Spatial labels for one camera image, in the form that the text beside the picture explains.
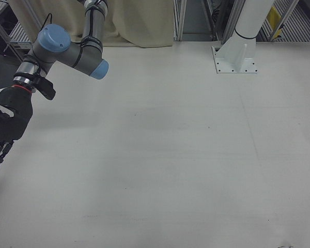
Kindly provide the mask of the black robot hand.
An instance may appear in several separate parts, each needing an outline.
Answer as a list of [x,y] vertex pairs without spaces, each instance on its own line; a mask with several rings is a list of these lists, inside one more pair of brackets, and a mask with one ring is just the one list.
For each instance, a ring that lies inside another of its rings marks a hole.
[[32,117],[32,93],[18,86],[0,91],[0,164],[19,140]]

